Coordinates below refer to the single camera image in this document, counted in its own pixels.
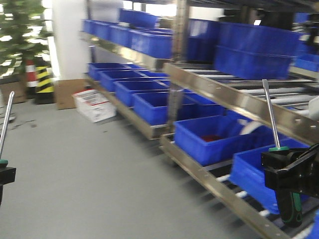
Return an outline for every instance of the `artificial tree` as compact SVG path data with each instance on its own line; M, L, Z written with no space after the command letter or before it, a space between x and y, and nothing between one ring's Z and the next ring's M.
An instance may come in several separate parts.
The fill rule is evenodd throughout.
M0 0L0 76L13 69L14 74L25 72L27 60L42 62L42 53L48 54L43 44L51 33L46 31L41 0Z

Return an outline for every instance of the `screwdriver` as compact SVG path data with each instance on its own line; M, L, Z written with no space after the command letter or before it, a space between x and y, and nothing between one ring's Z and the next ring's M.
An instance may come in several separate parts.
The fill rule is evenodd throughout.
M266 94L268 110L271 119L271 125L275 140L274 148L269 148L269 152L274 151L287 151L289 153L289 147L280 146L279 137L277 133L277 126L275 122L275 116L273 112L273 106L271 104L269 86L266 79L263 79L263 86ZM298 193L292 193L289 190L276 190L277 205L280 212L280 216L283 222L289 227L298 227L302 223L302 207L300 195Z

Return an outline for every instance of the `blue plastic bin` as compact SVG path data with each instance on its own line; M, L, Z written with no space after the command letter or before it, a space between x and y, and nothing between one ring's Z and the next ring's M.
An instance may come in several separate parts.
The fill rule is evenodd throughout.
M128 48L132 47L132 30L118 25L110 26L110 30L112 42Z
M150 33L141 33L141 36L142 52L144 54L159 59L170 59L172 57L172 36Z
M294 23L302 23L309 20L309 14L308 13L301 13L298 12L295 14Z
M134 94L134 111L150 125L167 123L168 116L168 93L143 93ZM195 103L184 97L182 108L178 111L178 120L191 119L194 117Z
M84 32L92 34L92 35L95 34L95 24L93 20L83 19L82 25L83 25L82 28Z
M165 77L169 77L168 74L162 73L162 72L151 72L151 71L142 71L142 74L149 76L149 77L162 77L163 79Z
M285 139L281 143L290 148L308 147L294 139ZM261 153L267 152L270 147L275 146L235 154L229 180L260 202L270 213L279 214L275 191L265 186L264 168L261 165Z
M155 27L158 17L143 11L120 9L120 22L127 22L134 26Z
M155 81L116 82L115 95L126 106L134 104L133 94L148 92L167 92L168 88Z
M188 26L187 59L212 62L218 44L220 23L201 19L190 19Z
M319 211L316 212L313 229L306 239L318 239L318 238L319 238Z
M227 116L188 119L174 124L176 145L203 166L273 142L272 131L265 126L259 127L254 133L239 135L244 126ZM206 142L201 138L206 135L218 135L223 139Z
M309 71L319 71L319 55L307 54L298 58L295 66Z
M98 74L101 85L110 92L115 92L114 83L116 81L130 81L132 78L135 80L136 78L145 78L146 81L149 80L149 78L144 77L137 71L100 71Z
M188 23L188 36L198 39L217 41L220 32L220 22L202 19L190 19Z
M286 79L293 57L271 56L218 46L215 69L246 80Z
M143 31L131 30L132 35L132 49L138 52L143 51Z
M307 54L316 54L317 50L314 46L308 46L304 41L299 41L297 50L296 50L296 56L301 57Z
M94 80L99 81L100 76L99 71L109 71L109 70L130 70L129 66L125 66L119 63L89 63L89 76Z
M117 23L112 22L97 22L95 23L95 34L104 40L111 39L111 29L110 26L117 25Z
M160 84L164 84L167 87L170 86L170 81L169 80L155 80L156 82L159 82Z
M212 62L216 54L217 40L188 38L187 59L189 61Z
M221 24L218 45L251 53L294 56L300 33L250 24Z
M221 116L224 114L225 108L215 102L204 98L196 93L188 93L186 97L196 102L196 117Z
M138 65L135 65L135 64L123 64L123 65L124 66L128 66L128 67L130 67L133 70L145 70L145 68L143 68L141 66L138 66Z
M228 116L229 118L234 119L234 120L241 119L241 120L245 120L246 122L252 121L252 119L245 117L245 116L243 116L237 112L231 111L231 110L226 110L225 115Z

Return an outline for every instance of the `stainless steel shelf rail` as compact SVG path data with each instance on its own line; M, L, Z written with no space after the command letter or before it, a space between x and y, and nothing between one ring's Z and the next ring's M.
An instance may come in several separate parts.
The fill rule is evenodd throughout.
M131 61L134 64L144 67L150 71L161 72L164 63L170 61L169 59L158 59L145 55L130 48L113 43L111 41L103 40L97 36L88 34L83 31L80 31L80 37L82 40L85 40L86 42L89 42L92 45L101 47L104 50L117 54L127 59L128 61Z
M268 114L267 103L262 97L256 97L251 94L247 94L236 86L241 86L241 89L245 89L245 86L260 85L261 81L243 81L240 79L232 78L225 81L224 78L218 78L216 74L214 77L207 77L207 74L201 74L197 69L192 69L192 65L187 64L166 64L164 71L170 75L171 79L171 93L176 92L176 87L190 89L203 95L220 105L225 106L228 109L234 110L244 116L247 116L253 120L260 121L261 123L270 126L271 121ZM274 114L278 125L279 132L296 138L307 144L315 144L319 142L319 123L311 120L310 118L300 115L295 111L289 110L283 106L305 106L308 101L315 96L319 95L316 86L319 83L315 83L311 80L269 80L270 88L279 87L306 87L312 89L310 94L306 94L304 97L297 97L296 101L292 96L285 101L279 101L274 105ZM171 108L176 110L175 106L170 107L170 114L173 112Z
M166 133L166 124L161 125L149 125L142 118L140 118L135 112L120 102L114 94L106 91L102 88L99 82L94 81L91 78L86 79L87 83L92 88L98 90L103 94L116 108L117 111L127 118L147 139L153 140L159 138L162 134Z

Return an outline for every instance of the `shelf frame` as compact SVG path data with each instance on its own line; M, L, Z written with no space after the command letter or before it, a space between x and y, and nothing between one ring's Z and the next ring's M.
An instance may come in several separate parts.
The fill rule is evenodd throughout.
M162 134L167 133L166 124L150 125L140 118L132 109L120 102L113 93L106 91L98 81L86 77L86 82L95 90L104 95L116 108L117 111L128 119L148 140L159 139Z
M160 138L161 150L172 162L180 166L201 186L213 194L220 202L228 207L234 214L250 226L256 233L264 239L291 239L290 235L296 235L301 231L308 230L313 222L314 211L319 206L318 199L308 199L303 203L303 213L305 214L303 226L284 232L284 224L281 218L264 217L253 206L248 204L243 198L236 195L236 190L228 188L221 180L216 178L209 170L221 168L230 160L222 161L210 166L203 167L192 157L179 148L174 140L173 134L165 134Z
M216 177L207 172L204 167L188 156L175 143L170 140L170 135L162 135L160 138L163 152L184 171L192 176L199 184L215 195L225 206L234 212L241 220L248 224L264 239L291 239L280 228L267 218L259 215L253 207L241 198L238 198L232 190Z
M150 71L162 72L164 63L170 62L170 59L158 59L143 53L137 52L130 48L121 46L111 41L103 40L97 36L80 31L80 38L94 46L100 47L104 50L112 52L122 58L144 67Z
M243 93L227 84L187 71L179 67L178 64L166 64L164 71L170 75L172 86L177 85L190 89L230 110L271 126L265 99ZM319 123L317 121L276 104L273 104L273 108L279 132L309 145L319 142Z

